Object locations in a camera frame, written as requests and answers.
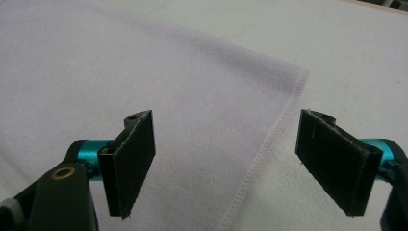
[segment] teal anodized part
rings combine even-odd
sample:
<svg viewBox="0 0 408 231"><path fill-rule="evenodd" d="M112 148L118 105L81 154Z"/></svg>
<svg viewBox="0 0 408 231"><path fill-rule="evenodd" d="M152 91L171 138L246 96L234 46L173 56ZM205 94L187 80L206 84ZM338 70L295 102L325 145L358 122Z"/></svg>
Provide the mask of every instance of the teal anodized part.
<svg viewBox="0 0 408 231"><path fill-rule="evenodd" d="M78 152L78 160L86 160L94 169L95 175L91 181L101 181L102 175L99 168L98 151L105 147L111 140L88 140L85 141Z"/></svg>
<svg viewBox="0 0 408 231"><path fill-rule="evenodd" d="M361 139L361 142L371 145L371 146L375 146L378 149L380 149L381 151L383 151L383 156L381 158L381 162L380 162L380 167L378 169L378 171L382 171L385 172L387 170L389 170L386 165L388 162L393 161L394 158L394 154L393 151L391 150L391 148L382 140L380 139Z"/></svg>

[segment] towel fold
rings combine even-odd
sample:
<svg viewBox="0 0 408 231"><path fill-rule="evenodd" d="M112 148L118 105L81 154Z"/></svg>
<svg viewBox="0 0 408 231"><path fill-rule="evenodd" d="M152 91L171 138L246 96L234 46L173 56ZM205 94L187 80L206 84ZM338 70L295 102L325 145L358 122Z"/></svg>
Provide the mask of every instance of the towel fold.
<svg viewBox="0 0 408 231"><path fill-rule="evenodd" d="M131 217L100 230L227 230L305 84L295 65L92 0L0 6L0 153L35 181L79 139L153 110L156 157Z"/></svg>

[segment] black plastic mount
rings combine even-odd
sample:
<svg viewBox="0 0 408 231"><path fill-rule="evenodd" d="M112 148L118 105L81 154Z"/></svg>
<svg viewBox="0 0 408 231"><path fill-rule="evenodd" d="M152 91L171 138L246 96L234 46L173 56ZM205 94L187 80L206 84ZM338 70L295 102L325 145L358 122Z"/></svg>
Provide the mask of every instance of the black plastic mount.
<svg viewBox="0 0 408 231"><path fill-rule="evenodd" d="M348 216L362 216L382 151L338 127L330 115L302 110L295 153Z"/></svg>
<svg viewBox="0 0 408 231"><path fill-rule="evenodd" d="M155 155L152 112L130 115L125 129L98 152L111 216L130 215Z"/></svg>

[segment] stitched hem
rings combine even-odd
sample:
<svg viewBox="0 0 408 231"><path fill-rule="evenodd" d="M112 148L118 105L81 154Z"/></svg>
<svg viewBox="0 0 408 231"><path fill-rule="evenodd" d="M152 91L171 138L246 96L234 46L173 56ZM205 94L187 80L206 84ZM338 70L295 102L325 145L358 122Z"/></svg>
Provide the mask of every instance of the stitched hem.
<svg viewBox="0 0 408 231"><path fill-rule="evenodd" d="M289 100L282 114L279 116L278 121L271 128L267 136L267 140L261 146L260 151L258 152L254 161L252 162L249 172L246 174L246 177L243 180L243 183L240 189L236 193L232 204L228 208L227 212L225 213L217 229L218 231L228 231L231 229L232 223L234 219L236 218L239 209L242 206L243 200L245 199L249 191L249 188L251 186L251 183L253 182L255 174L258 173L259 169L263 166L263 162L267 156L267 152L270 150L270 147L274 143L279 132L282 131L283 127L285 126L289 116L291 115L293 111L294 106L299 101L300 95L303 92L303 89L306 85L306 80L308 78L308 75L309 75L309 72L307 70L303 71L303 73L301 74L300 79L297 83L296 89L294 90L294 93L291 96L291 99Z"/></svg>

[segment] white towel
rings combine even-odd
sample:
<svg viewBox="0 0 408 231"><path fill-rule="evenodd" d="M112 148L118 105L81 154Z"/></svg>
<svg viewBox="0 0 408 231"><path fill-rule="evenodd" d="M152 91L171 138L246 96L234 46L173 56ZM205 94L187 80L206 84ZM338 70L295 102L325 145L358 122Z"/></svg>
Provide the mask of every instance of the white towel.
<svg viewBox="0 0 408 231"><path fill-rule="evenodd" d="M0 153L35 181L72 142L151 109L157 153L131 217L110 218L91 184L100 230L227 230L305 73L93 0L7 1Z"/></svg>

